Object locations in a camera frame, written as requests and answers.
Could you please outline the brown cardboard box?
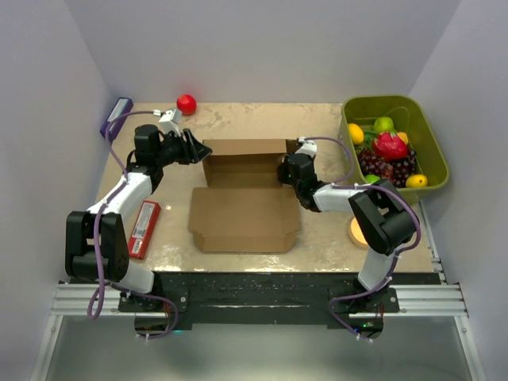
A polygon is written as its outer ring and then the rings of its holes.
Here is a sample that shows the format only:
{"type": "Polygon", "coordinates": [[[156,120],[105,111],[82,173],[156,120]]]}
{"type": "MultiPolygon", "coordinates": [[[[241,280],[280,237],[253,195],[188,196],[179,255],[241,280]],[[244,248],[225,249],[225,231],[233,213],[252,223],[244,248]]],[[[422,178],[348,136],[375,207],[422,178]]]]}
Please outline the brown cardboard box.
{"type": "Polygon", "coordinates": [[[301,226],[292,188],[278,180],[285,139],[209,139],[205,187],[192,191],[188,229],[201,252],[284,253],[301,226]]]}

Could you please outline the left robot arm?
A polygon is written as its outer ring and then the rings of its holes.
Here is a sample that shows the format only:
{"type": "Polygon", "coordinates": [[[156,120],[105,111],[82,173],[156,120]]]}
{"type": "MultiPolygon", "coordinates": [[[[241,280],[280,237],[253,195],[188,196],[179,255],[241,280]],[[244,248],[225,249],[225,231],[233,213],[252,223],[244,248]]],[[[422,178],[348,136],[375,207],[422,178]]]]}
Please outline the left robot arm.
{"type": "Polygon", "coordinates": [[[85,211],[73,211],[66,220],[65,270],[70,277],[109,281],[137,292],[137,303],[147,311],[164,304],[164,292],[154,285],[155,273],[131,264],[124,222],[159,186],[164,168],[197,164],[212,149],[189,129],[163,133],[155,125],[135,128],[135,149],[128,157],[117,185],[85,211]]]}

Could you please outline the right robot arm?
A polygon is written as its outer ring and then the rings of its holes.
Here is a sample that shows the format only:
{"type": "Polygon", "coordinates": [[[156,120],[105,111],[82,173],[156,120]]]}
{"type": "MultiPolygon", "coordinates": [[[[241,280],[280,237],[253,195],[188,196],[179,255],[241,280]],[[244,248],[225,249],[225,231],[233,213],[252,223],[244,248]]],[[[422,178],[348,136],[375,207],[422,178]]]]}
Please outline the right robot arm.
{"type": "Polygon", "coordinates": [[[351,212],[368,244],[368,254],[357,280],[362,286],[353,299],[364,312],[373,311],[382,301],[382,290],[392,279],[402,252],[418,246],[421,224],[416,213],[398,193],[390,180],[373,184],[339,186],[318,179],[314,160],[307,154],[284,157],[278,168],[279,181],[292,186],[301,206],[315,213],[351,212]]]}

